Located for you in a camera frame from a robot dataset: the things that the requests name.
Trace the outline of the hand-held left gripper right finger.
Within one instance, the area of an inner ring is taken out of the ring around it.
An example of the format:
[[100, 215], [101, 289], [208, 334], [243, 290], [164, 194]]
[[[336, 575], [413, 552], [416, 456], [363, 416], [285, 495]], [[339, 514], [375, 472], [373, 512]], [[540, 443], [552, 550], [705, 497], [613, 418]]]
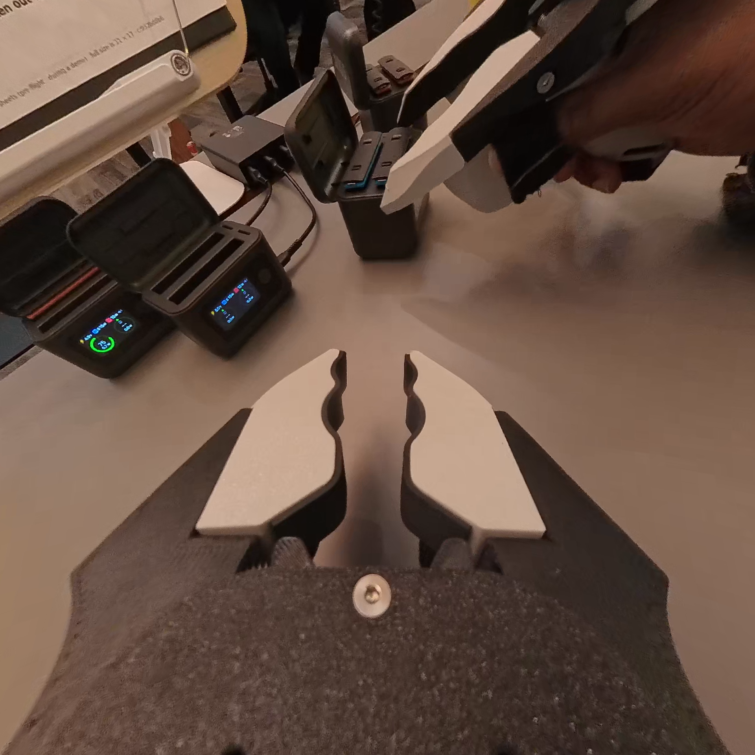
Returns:
[[478, 560], [490, 541], [542, 541], [543, 516], [490, 401], [413, 350], [404, 359], [401, 520], [420, 559], [461, 540]]

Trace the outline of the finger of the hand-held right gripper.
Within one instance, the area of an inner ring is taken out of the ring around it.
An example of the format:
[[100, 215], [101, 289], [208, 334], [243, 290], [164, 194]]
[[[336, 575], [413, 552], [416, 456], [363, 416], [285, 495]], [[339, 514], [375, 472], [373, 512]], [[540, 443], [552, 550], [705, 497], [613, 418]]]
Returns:
[[529, 27], [535, 1], [483, 1], [442, 43], [404, 93], [398, 123], [410, 125], [457, 89], [501, 45]]
[[492, 146], [485, 142], [467, 161], [453, 144], [451, 130], [539, 40], [535, 32], [524, 32], [486, 58], [448, 109], [391, 167], [381, 201], [385, 214], [416, 203], [440, 184], [478, 212], [494, 213], [514, 203]]

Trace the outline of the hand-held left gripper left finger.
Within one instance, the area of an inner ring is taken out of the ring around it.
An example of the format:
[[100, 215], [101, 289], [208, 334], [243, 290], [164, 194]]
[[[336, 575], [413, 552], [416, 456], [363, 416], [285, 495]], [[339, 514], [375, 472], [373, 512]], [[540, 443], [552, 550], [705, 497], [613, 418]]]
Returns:
[[346, 353], [326, 350], [252, 406], [200, 514], [202, 536], [249, 536], [271, 552], [300, 539], [311, 557], [346, 513]]

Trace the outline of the black battery charging case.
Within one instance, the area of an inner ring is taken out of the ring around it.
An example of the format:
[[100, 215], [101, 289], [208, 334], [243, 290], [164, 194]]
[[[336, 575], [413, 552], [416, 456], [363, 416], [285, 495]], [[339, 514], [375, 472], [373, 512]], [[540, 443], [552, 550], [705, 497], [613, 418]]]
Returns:
[[223, 220], [184, 168], [165, 158], [74, 217], [66, 234], [95, 267], [223, 359], [292, 292], [264, 234]]
[[356, 108], [363, 130], [388, 132], [397, 127], [402, 98], [409, 86], [397, 87], [389, 79], [392, 85], [390, 94], [379, 99], [370, 96], [365, 74], [368, 63], [365, 62], [359, 31], [339, 11], [328, 17], [326, 39], [338, 84]]
[[92, 267], [66, 230], [77, 213], [38, 197], [1, 224], [1, 312], [17, 320], [33, 345], [99, 378], [126, 373], [174, 323], [142, 297], [101, 273], [38, 319], [24, 318]]
[[285, 141], [313, 196], [338, 205], [354, 251], [362, 260], [399, 260], [416, 251], [428, 194], [391, 214], [370, 179], [356, 193], [339, 191], [362, 136], [357, 135], [335, 73], [321, 73], [285, 124]]

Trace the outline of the person's right hand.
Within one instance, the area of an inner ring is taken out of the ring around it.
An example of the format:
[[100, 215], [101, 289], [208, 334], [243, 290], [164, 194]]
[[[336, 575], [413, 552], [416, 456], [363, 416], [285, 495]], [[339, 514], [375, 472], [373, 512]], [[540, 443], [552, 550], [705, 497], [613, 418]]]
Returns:
[[576, 154], [554, 181], [614, 193], [619, 165], [584, 148], [640, 127], [694, 156], [753, 153], [753, 1], [663, 1], [647, 10], [612, 64], [562, 101], [560, 133]]

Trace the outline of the black multiport charger hub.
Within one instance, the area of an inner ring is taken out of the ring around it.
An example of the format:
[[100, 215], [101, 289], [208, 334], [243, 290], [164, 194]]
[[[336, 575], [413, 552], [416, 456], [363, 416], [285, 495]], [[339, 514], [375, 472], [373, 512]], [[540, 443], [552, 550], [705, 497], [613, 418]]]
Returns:
[[257, 116], [224, 127], [198, 126], [191, 135], [214, 168], [249, 188], [262, 188], [295, 167], [283, 127]]

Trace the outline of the white board ledge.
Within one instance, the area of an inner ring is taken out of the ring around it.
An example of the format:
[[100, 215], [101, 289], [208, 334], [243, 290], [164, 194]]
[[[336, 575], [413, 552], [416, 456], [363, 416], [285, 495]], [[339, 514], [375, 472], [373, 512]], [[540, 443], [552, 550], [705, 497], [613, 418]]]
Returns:
[[8, 146], [1, 153], [2, 216], [41, 190], [55, 190], [117, 149], [123, 134], [149, 130], [158, 116], [200, 86], [183, 78], [168, 52], [120, 78], [98, 98]]

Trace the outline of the printed paper sheet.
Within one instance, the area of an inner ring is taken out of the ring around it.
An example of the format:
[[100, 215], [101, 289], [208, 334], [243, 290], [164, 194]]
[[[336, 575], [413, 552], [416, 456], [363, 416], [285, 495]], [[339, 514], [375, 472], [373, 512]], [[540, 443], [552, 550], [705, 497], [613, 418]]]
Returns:
[[1, 2], [2, 149], [166, 52], [236, 30], [227, 2]]

